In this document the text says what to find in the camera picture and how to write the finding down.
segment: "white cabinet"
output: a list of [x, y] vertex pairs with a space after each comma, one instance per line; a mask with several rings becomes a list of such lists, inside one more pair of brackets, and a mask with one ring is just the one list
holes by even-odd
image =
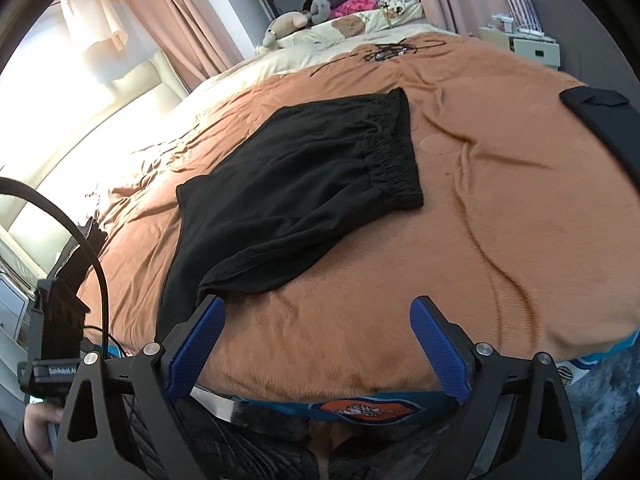
[[480, 28], [480, 38], [498, 48], [542, 63], [554, 70], [560, 67], [560, 45], [548, 36], [532, 36], [519, 32], [506, 33], [489, 27]]

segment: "blanket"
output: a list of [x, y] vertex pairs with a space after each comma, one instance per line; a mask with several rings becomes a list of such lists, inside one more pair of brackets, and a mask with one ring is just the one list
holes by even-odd
[[[349, 55], [212, 105], [145, 171], [111, 190], [100, 254], [111, 332], [152, 341], [180, 231], [175, 188], [210, 173], [283, 106], [402, 87], [425, 206], [350, 233], [292, 282], [238, 294], [200, 383], [250, 399], [317, 402], [439, 389], [409, 324], [429, 295], [474, 341], [557, 362], [640, 325], [640, 203], [626, 174], [558, 99], [578, 82], [475, 38], [415, 36], [412, 54]], [[79, 295], [100, 324], [95, 275]]]

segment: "stuffed animal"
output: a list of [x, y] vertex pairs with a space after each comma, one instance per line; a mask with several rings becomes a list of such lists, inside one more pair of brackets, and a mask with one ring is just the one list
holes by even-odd
[[264, 33], [264, 39], [262, 40], [262, 46], [266, 50], [276, 50], [276, 41], [293, 34], [301, 28], [305, 28], [308, 23], [308, 19], [302, 12], [292, 10], [291, 12], [285, 12], [283, 15], [278, 16], [271, 22], [267, 32]]
[[306, 18], [313, 24], [319, 25], [329, 19], [331, 15], [331, 3], [329, 0], [313, 0], [311, 11], [305, 12]]
[[378, 0], [378, 8], [382, 9], [388, 18], [400, 16], [410, 4], [415, 4], [420, 0]]

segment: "white bedding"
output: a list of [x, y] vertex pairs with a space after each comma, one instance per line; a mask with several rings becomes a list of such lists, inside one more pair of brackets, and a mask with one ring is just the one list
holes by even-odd
[[[408, 4], [402, 14], [394, 17], [387, 17], [382, 9], [361, 10], [360, 12], [350, 14], [350, 16], [358, 17], [364, 22], [365, 29], [363, 34], [389, 30], [399, 25], [419, 20], [423, 15], [424, 11], [420, 2]], [[289, 48], [298, 45], [334, 44], [338, 41], [344, 41], [344, 36], [340, 30], [334, 27], [334, 22], [341, 19], [342, 18], [336, 18], [335, 20], [329, 20], [314, 27], [299, 30], [278, 40], [276, 44], [280, 48]]]
[[201, 119], [216, 104], [251, 88], [275, 74], [297, 72], [309, 66], [326, 63], [339, 54], [350, 52], [367, 43], [397, 43], [424, 32], [440, 32], [454, 35], [425, 22], [414, 22], [389, 30], [362, 34], [343, 39], [337, 43], [304, 43], [289, 48], [269, 52], [255, 57], [212, 77], [199, 85], [185, 100], [174, 108], [159, 124], [154, 133], [156, 143], [131, 153], [122, 161], [115, 162], [110, 174], [98, 184], [91, 200], [95, 204], [94, 218], [102, 220], [110, 208], [108, 189], [118, 187], [122, 176], [131, 180], [132, 174], [146, 175], [150, 165], [159, 164], [162, 158], [175, 153], [175, 143], [186, 134], [198, 128]]

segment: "black cable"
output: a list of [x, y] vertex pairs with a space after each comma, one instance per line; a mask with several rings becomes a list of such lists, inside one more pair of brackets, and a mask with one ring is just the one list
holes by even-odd
[[[97, 330], [100, 333], [104, 333], [104, 330], [102, 330], [99, 326], [95, 326], [95, 325], [85, 325], [83, 328], [89, 328], [91, 330]], [[109, 339], [111, 339], [111, 341], [113, 341], [113, 343], [118, 347], [118, 350], [122, 354], [122, 357], [126, 357], [127, 354], [125, 353], [124, 348], [118, 342], [118, 340], [114, 338], [114, 336], [112, 336], [111, 334], [109, 334]]]
[[[415, 54], [416, 52], [418, 52], [419, 50], [422, 50], [424, 48], [433, 48], [434, 46], [443, 46], [444, 44], [447, 44], [447, 42], [444, 41], [444, 40], [427, 40], [427, 41], [432, 42], [432, 43], [431, 44], [427, 44], [427, 45], [423, 45], [423, 46], [415, 46], [415, 45], [410, 44], [410, 43], [404, 43], [405, 40], [406, 40], [406, 38], [398, 41], [397, 43], [377, 43], [377, 44], [374, 44], [374, 46], [377, 48], [377, 50], [372, 51], [372, 52], [367, 52], [364, 56], [362, 56], [362, 59], [364, 61], [371, 61], [371, 60], [385, 61], [387, 59], [391, 59], [392, 57], [401, 56], [402, 54], [405, 54], [407, 52], [411, 52], [411, 54]], [[326, 62], [326, 63], [320, 65], [318, 68], [316, 68], [311, 74], [309, 74], [309, 77], [315, 76], [325, 66], [331, 65], [331, 63], [336, 63], [338, 61], [345, 60], [345, 59], [347, 59], [349, 57], [354, 57], [354, 56], [359, 56], [359, 55], [360, 55], [360, 53], [347, 54], [344, 57], [338, 57], [337, 59], [332, 59], [331, 61]]]
[[89, 261], [95, 270], [95, 277], [98, 279], [98, 285], [100, 286], [102, 326], [104, 327], [104, 330], [102, 330], [102, 358], [106, 359], [109, 354], [109, 292], [107, 289], [107, 279], [95, 251], [87, 239], [82, 235], [76, 224], [74, 224], [58, 206], [47, 198], [44, 198], [35, 189], [12, 178], [0, 176], [0, 194], [15, 196], [22, 200], [26, 200], [38, 209], [41, 209], [45, 213], [51, 215], [60, 223], [60, 225], [62, 225], [62, 227], [69, 231], [69, 234], [71, 234], [74, 240], [78, 242], [78, 245], [82, 247], [82, 250], [89, 258]]

